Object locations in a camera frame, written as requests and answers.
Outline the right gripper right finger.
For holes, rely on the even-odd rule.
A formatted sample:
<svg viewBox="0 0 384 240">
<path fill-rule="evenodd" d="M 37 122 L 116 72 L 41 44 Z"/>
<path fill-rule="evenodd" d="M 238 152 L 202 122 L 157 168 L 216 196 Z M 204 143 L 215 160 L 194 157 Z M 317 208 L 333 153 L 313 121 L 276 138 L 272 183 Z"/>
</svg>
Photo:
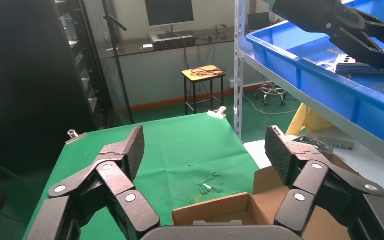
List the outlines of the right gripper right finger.
<svg viewBox="0 0 384 240">
<path fill-rule="evenodd" d="M 289 191 L 274 224 L 302 234 L 316 207 L 350 234 L 384 234 L 384 189 L 331 163 L 315 146 L 287 140 L 269 126 L 266 155 Z"/>
</svg>

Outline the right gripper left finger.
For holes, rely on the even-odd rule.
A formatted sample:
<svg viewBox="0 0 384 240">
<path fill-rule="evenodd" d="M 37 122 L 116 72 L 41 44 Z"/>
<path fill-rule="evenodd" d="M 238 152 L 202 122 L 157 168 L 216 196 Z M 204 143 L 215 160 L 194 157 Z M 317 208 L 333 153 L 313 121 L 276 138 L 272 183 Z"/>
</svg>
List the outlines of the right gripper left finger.
<svg viewBox="0 0 384 240">
<path fill-rule="evenodd" d="M 134 185 L 144 152 L 141 125 L 125 140 L 105 145 L 90 166 L 49 189 L 28 239 L 77 240 L 82 227 L 104 208 L 128 240 L 158 228 L 160 217 Z"/>
</svg>

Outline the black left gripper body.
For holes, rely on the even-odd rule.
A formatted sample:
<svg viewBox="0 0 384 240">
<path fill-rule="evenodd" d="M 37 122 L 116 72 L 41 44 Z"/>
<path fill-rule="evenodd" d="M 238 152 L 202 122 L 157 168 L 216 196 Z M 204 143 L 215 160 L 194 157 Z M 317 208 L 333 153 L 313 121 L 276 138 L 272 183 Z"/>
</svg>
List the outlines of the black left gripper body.
<svg viewBox="0 0 384 240">
<path fill-rule="evenodd" d="M 276 0 L 271 10 L 309 33 L 333 36 L 339 30 L 359 33 L 366 20 L 340 0 Z"/>
</svg>

